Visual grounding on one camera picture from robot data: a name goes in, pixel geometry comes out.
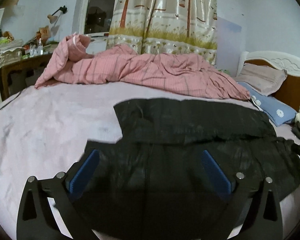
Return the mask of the window with white frame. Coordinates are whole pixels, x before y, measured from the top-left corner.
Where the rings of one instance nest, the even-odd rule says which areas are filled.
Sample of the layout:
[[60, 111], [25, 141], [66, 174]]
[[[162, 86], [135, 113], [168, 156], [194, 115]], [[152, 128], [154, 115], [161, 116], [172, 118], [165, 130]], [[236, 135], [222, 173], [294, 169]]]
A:
[[91, 37], [107, 36], [117, 2], [118, 0], [83, 0], [79, 31]]

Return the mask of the wall desk lamp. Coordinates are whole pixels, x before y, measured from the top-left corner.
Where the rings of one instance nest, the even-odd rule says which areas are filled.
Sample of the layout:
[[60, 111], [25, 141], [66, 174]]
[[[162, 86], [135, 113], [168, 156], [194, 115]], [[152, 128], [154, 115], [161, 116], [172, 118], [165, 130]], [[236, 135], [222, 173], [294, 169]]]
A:
[[59, 7], [53, 14], [47, 15], [47, 18], [49, 19], [50, 24], [53, 24], [57, 21], [58, 16], [56, 15], [58, 12], [61, 12], [62, 14], [66, 14], [68, 11], [67, 7], [64, 5], [62, 7]]

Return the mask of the black puffer jacket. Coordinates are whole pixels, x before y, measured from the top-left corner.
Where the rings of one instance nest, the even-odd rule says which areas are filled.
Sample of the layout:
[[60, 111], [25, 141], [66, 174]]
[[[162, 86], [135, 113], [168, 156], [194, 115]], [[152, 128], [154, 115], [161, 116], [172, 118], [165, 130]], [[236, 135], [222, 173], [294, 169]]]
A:
[[100, 162], [74, 207], [119, 239], [199, 239], [216, 227], [241, 172], [267, 177], [279, 199], [300, 185], [300, 158], [266, 114], [232, 103], [132, 99], [114, 106], [122, 138], [97, 142]]

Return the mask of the white and brown headboard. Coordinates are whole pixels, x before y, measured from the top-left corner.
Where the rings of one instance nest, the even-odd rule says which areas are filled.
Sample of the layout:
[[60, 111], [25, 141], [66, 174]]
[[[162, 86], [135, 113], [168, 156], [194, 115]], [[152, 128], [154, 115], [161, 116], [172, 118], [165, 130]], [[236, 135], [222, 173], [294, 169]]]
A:
[[235, 80], [299, 110], [300, 58], [297, 56], [278, 51], [245, 51], [239, 59]]

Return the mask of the blue daisy pillow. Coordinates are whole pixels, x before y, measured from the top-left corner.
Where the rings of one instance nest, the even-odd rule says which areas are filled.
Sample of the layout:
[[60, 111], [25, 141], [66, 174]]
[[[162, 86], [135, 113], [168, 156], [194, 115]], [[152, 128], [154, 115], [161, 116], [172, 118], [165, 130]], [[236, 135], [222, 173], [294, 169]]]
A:
[[238, 84], [249, 91], [253, 104], [266, 113], [276, 127], [293, 122], [297, 114], [295, 109], [272, 96], [260, 94], [245, 82], [239, 82]]

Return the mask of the pink plaid quilt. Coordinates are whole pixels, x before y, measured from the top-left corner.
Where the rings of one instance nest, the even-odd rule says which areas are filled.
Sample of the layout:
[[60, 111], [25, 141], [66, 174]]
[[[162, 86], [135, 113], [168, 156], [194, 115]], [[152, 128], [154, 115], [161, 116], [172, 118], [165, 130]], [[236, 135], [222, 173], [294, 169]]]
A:
[[246, 88], [198, 54], [138, 54], [119, 44], [92, 55], [86, 52], [89, 43], [90, 37], [77, 33], [63, 38], [35, 88], [125, 82], [198, 98], [250, 99]]

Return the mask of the green patterned cloth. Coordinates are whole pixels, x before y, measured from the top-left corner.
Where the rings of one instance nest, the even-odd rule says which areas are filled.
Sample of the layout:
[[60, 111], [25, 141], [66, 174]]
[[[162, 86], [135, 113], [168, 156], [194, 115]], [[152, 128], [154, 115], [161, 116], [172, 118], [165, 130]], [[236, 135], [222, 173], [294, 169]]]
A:
[[219, 68], [217, 68], [217, 71], [218, 72], [220, 72], [220, 73], [224, 73], [224, 74], [227, 74], [227, 75], [231, 75], [231, 73], [229, 72], [229, 70], [227, 70], [227, 69], [219, 69]]

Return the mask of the cluttered wooden desk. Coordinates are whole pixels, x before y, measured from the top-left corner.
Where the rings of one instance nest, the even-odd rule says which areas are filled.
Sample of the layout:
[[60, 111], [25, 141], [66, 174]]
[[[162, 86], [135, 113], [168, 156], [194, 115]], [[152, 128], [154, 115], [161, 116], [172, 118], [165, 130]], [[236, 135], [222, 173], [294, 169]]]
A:
[[16, 40], [9, 31], [0, 37], [0, 95], [6, 100], [12, 94], [34, 85], [35, 81], [27, 81], [29, 77], [36, 79], [51, 59], [57, 42], [46, 44], [50, 38], [48, 26], [39, 28], [35, 37], [24, 43]]

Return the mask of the tree print curtain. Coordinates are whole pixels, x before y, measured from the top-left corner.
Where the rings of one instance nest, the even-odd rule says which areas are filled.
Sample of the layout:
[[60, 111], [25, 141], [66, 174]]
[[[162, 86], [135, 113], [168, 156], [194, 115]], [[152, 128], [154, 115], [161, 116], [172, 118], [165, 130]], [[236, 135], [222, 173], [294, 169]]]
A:
[[217, 57], [217, 0], [118, 0], [106, 48]]

